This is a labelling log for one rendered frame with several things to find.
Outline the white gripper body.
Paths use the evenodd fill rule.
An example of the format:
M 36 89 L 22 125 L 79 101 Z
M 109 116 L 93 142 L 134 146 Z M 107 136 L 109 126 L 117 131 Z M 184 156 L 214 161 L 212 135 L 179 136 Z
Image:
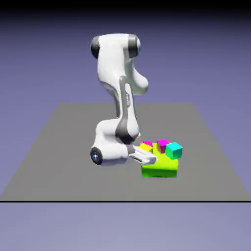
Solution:
M 132 152 L 128 156 L 141 164 L 154 164 L 156 162 L 156 156 L 153 153 L 134 145 L 132 146 Z

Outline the small cyan cube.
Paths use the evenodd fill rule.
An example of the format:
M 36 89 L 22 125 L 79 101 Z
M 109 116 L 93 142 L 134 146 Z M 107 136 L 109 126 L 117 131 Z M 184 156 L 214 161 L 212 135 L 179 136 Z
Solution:
M 165 154 L 171 159 L 179 159 L 182 157 L 183 147 L 177 142 L 172 142 L 166 145 Z

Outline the large lime green box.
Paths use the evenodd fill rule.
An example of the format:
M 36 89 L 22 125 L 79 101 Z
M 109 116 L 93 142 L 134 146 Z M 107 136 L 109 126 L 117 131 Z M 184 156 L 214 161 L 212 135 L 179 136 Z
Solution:
M 165 153 L 160 153 L 157 143 L 153 142 L 153 154 L 157 160 L 154 164 L 142 165 L 142 177 L 168 177 L 176 178 L 178 172 L 178 159 L 171 160 Z

